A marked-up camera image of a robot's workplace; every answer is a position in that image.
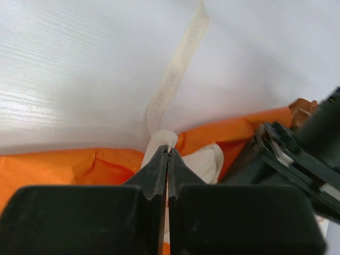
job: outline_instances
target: white tag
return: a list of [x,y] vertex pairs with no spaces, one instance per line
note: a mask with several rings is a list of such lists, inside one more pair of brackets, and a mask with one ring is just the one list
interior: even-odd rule
[[190,60],[207,30],[208,24],[209,16],[201,1],[146,108],[144,121],[150,135],[158,131],[162,115],[176,94]]

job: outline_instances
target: orange fabric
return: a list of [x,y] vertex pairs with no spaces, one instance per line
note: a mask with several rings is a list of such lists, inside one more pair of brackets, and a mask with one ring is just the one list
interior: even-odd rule
[[[220,178],[263,122],[290,127],[288,107],[231,118],[180,133],[176,145],[182,156],[217,143],[224,154]],[[144,154],[132,149],[48,151],[0,157],[0,211],[20,187],[30,184],[122,184],[140,169]],[[164,246],[169,254],[169,245]]]

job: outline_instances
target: white fabric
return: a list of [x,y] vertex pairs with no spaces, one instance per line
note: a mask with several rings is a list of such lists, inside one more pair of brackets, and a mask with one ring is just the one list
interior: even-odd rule
[[[0,154],[145,151],[143,114],[194,0],[0,0]],[[206,0],[207,32],[161,129],[324,98],[340,80],[340,1]]]
[[224,156],[217,144],[210,144],[193,154],[184,156],[183,161],[206,183],[215,184],[222,170]]

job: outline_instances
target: black plastic part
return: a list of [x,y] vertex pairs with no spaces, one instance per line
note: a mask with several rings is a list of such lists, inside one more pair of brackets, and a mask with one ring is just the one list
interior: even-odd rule
[[[266,123],[263,128],[264,135],[255,134],[220,183],[298,187],[309,197],[317,214],[339,223],[340,201],[322,187],[330,185],[340,190],[340,175],[304,151],[292,131],[278,123]],[[278,160],[273,142],[292,160],[290,164]]]
[[208,185],[173,149],[168,162],[171,254],[315,254],[326,244],[291,186]]
[[189,183],[207,186],[200,177],[185,165],[178,151],[172,149],[168,161],[168,204],[171,254],[182,254],[185,251],[182,209],[177,199],[181,187],[184,184]]
[[124,185],[141,188],[147,204],[143,212],[150,254],[162,254],[167,187],[168,146],[161,146],[150,162]]
[[340,173],[340,87],[297,130],[296,140],[314,157]]

